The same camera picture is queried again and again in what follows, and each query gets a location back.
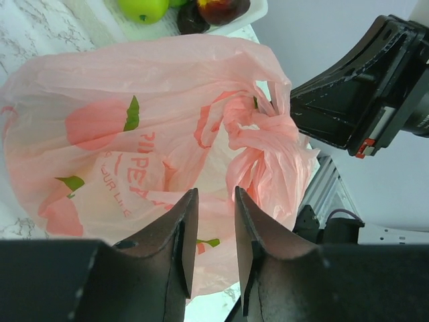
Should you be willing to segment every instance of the black robotic claw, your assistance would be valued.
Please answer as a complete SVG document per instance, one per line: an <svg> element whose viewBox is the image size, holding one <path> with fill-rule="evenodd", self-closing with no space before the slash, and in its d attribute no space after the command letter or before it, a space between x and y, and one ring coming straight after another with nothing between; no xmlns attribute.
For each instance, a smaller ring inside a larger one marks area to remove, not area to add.
<svg viewBox="0 0 429 322"><path fill-rule="evenodd" d="M111 248L96 240L0 241L2 321L183 322L198 191Z"/></svg>
<svg viewBox="0 0 429 322"><path fill-rule="evenodd" d="M358 158L390 145L400 130L429 137L429 29L378 17L334 66L294 89L300 131Z"/></svg>
<svg viewBox="0 0 429 322"><path fill-rule="evenodd" d="M429 317L428 246L316 246L264 213L239 187L235 231L241 300L226 322Z"/></svg>

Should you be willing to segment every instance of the red apple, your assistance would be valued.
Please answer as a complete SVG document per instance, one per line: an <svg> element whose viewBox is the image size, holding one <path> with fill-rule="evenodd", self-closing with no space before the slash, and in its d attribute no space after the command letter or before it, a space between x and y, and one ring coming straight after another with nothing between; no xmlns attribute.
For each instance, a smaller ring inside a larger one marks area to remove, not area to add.
<svg viewBox="0 0 429 322"><path fill-rule="evenodd" d="M250 8L250 0L197 0L201 16L210 25L226 25Z"/></svg>

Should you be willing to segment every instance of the white tray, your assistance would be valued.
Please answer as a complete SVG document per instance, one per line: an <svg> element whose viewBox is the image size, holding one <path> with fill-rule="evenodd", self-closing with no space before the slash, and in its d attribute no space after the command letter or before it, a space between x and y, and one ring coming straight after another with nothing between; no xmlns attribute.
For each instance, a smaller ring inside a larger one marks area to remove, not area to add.
<svg viewBox="0 0 429 322"><path fill-rule="evenodd" d="M178 9L169 9L159 22L143 25L128 20L120 11L117 0L62 0L80 20L95 46L101 47L116 42L154 40L166 36L177 36ZM267 0L251 0L249 11L235 21L212 27L207 33L227 35L267 14Z"/></svg>

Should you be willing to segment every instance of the white wall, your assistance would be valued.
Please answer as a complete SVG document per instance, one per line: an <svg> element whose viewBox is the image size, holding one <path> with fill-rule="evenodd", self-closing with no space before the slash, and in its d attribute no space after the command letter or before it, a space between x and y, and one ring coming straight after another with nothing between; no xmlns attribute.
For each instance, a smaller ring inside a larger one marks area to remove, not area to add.
<svg viewBox="0 0 429 322"><path fill-rule="evenodd" d="M269 13L253 24L294 86L343 57L378 15L407 19L417 0L269 0ZM364 220L429 231L429 140L398 135L388 149L364 160L313 142L333 155Z"/></svg>

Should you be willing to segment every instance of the dark fruit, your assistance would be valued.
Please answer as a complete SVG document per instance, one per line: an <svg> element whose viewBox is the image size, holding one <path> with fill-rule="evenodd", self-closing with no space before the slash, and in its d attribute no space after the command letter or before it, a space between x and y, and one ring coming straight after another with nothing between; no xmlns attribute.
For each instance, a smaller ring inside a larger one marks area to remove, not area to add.
<svg viewBox="0 0 429 322"><path fill-rule="evenodd" d="M250 0L196 0L201 16L210 25L226 25L244 15Z"/></svg>
<svg viewBox="0 0 429 322"><path fill-rule="evenodd" d="M202 34L210 29L210 25L198 12L195 1L191 1L180 8L177 26L182 35Z"/></svg>

